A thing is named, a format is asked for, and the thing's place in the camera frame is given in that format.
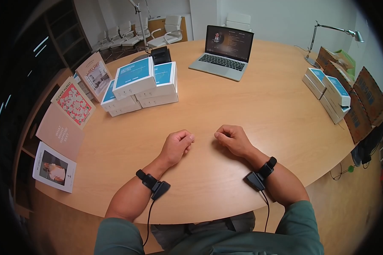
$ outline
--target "forearm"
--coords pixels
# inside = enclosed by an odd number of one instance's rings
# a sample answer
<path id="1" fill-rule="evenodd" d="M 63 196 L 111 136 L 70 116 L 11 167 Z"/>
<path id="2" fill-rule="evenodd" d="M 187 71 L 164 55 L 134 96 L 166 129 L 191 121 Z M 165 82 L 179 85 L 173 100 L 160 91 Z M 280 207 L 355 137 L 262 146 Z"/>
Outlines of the forearm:
<path id="1" fill-rule="evenodd" d="M 260 169 L 270 160 L 269 156 L 265 155 L 257 148 L 250 150 L 245 158 L 256 170 Z M 266 178 L 265 187 L 270 192 L 271 196 L 285 207 L 288 207 L 297 201 L 309 201 L 308 193 L 301 181 L 295 174 L 280 163 L 275 165 L 274 171 Z"/>
<path id="2" fill-rule="evenodd" d="M 166 170 L 167 166 L 159 158 L 143 168 L 145 174 L 149 173 L 157 180 Z M 144 186 L 137 176 L 134 176 L 113 196 L 105 218 L 116 217 L 133 222 L 143 212 L 150 196 L 151 190 Z"/>

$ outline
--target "silver laptop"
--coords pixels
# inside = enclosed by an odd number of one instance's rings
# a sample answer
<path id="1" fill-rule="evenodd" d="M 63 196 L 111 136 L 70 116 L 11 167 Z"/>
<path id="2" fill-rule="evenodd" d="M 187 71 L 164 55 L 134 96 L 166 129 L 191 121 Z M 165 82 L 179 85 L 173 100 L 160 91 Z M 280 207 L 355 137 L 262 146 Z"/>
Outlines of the silver laptop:
<path id="1" fill-rule="evenodd" d="M 254 33 L 235 28 L 207 26 L 204 54 L 189 66 L 240 81 L 250 58 Z"/>

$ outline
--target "fist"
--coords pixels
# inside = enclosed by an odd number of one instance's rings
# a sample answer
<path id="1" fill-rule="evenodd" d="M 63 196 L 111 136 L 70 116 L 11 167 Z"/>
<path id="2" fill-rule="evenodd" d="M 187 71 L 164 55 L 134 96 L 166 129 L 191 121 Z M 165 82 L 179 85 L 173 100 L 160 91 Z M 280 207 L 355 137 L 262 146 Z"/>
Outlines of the fist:
<path id="1" fill-rule="evenodd" d="M 241 126 L 222 125 L 214 137 L 239 157 L 246 157 L 254 148 Z"/>
<path id="2" fill-rule="evenodd" d="M 158 158 L 167 168 L 174 166 L 182 159 L 183 154 L 189 152 L 192 143 L 194 143 L 194 135 L 185 129 L 171 133 L 166 138 Z"/>

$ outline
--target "green shirt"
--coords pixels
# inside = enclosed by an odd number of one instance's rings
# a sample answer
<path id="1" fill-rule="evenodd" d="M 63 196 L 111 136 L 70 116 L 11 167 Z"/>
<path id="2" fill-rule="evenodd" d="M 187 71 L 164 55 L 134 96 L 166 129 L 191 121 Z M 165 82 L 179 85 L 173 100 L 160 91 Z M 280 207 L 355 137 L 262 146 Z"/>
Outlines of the green shirt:
<path id="1" fill-rule="evenodd" d="M 98 229 L 94 254 L 144 254 L 138 228 L 123 219 L 104 219 Z M 307 255 L 323 254 L 323 246 L 311 203 L 299 201 L 286 209 L 275 234 L 202 231 L 185 238 L 168 254 Z"/>

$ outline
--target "wooden table surface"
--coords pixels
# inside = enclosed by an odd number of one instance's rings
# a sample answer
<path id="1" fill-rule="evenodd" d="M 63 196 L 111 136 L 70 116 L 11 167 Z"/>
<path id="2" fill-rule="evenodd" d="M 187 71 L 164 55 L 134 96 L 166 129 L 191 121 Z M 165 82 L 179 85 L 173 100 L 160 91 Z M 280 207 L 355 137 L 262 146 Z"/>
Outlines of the wooden table surface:
<path id="1" fill-rule="evenodd" d="M 243 182 L 245 160 L 213 136 L 222 124 L 240 125 L 251 143 L 311 184 L 354 148 L 344 120 L 334 125 L 302 82 L 311 67 L 299 49 L 254 40 L 240 82 L 188 69 L 204 41 L 168 46 L 178 68 L 179 102 L 111 117 L 100 105 L 84 128 L 72 194 L 39 181 L 36 187 L 77 210 L 104 217 L 115 192 L 160 152 L 170 132 L 194 133 L 190 152 L 162 177 L 171 187 L 153 206 L 151 224 L 204 222 L 266 205 Z M 142 53 L 107 64 L 111 73 Z M 151 201 L 135 220 L 147 222 Z"/>

